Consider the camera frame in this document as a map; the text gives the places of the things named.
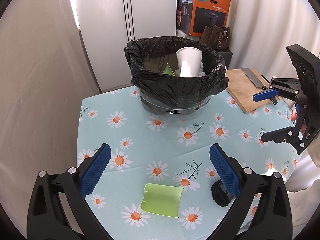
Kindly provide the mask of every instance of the metal screw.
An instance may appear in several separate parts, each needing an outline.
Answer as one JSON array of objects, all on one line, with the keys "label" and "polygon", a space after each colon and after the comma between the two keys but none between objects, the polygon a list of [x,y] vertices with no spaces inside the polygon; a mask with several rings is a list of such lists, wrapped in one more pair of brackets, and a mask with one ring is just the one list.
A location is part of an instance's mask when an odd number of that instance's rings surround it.
[{"label": "metal screw", "polygon": [[39,177],[44,177],[45,176],[45,171],[41,171],[41,172],[39,172]]},{"label": "metal screw", "polygon": [[277,179],[281,178],[281,174],[279,172],[275,172],[274,175]]},{"label": "metal screw", "polygon": [[252,170],[250,168],[244,168],[244,172],[246,174],[251,174],[252,173]]},{"label": "metal screw", "polygon": [[69,170],[68,170],[68,172],[70,173],[70,174],[73,174],[73,173],[75,173],[76,172],[76,168],[75,167],[71,167],[71,168],[69,168]]}]

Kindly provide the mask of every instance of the floral tablecloth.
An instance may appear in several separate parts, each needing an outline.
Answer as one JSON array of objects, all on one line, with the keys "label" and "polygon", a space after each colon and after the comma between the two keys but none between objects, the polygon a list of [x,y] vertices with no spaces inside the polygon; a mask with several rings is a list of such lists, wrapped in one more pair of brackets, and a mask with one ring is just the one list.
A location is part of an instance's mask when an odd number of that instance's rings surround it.
[{"label": "floral tablecloth", "polygon": [[[260,137],[291,126],[290,115],[283,101],[243,114],[226,91],[191,115],[154,115],[142,106],[134,87],[86,98],[79,119],[78,165],[102,143],[110,145],[112,156],[85,199],[115,240],[206,239],[230,208],[212,199],[211,185],[219,176],[209,159],[210,146],[219,143],[257,174],[279,171],[287,180],[300,157],[291,145],[263,143]],[[141,210],[147,183],[183,187],[179,218]]]}]

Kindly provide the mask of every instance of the black garbage bag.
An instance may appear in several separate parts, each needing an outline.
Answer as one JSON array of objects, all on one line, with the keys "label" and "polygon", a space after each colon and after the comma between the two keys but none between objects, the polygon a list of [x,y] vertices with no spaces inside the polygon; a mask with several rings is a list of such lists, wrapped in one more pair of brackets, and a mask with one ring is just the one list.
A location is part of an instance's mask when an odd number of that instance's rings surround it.
[{"label": "black garbage bag", "polygon": [[[176,52],[184,47],[202,51],[203,77],[175,77],[162,74],[167,63],[178,69]],[[228,87],[222,56],[207,45],[186,38],[165,36],[130,41],[124,49],[131,69],[131,83],[167,106],[188,109]]]}]

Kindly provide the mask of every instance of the orange box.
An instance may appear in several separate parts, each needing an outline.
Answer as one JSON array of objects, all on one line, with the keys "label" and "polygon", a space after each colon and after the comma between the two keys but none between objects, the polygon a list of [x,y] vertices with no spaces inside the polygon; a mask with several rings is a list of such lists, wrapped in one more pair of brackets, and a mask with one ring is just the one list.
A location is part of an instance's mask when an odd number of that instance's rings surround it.
[{"label": "orange box", "polygon": [[225,26],[231,0],[177,0],[177,28],[201,36],[206,26]]}]

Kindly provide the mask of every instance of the blue textured pad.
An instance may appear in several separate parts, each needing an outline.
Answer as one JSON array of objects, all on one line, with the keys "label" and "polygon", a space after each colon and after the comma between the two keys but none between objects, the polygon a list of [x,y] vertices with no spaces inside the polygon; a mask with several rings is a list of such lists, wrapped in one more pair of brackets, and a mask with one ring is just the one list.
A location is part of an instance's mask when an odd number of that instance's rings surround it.
[{"label": "blue textured pad", "polygon": [[228,193],[238,198],[241,194],[240,179],[215,145],[210,148],[210,160]]},{"label": "blue textured pad", "polygon": [[89,168],[85,171],[80,181],[80,195],[85,198],[86,195],[92,194],[96,187],[103,171],[111,159],[111,149],[106,145],[91,163]]}]

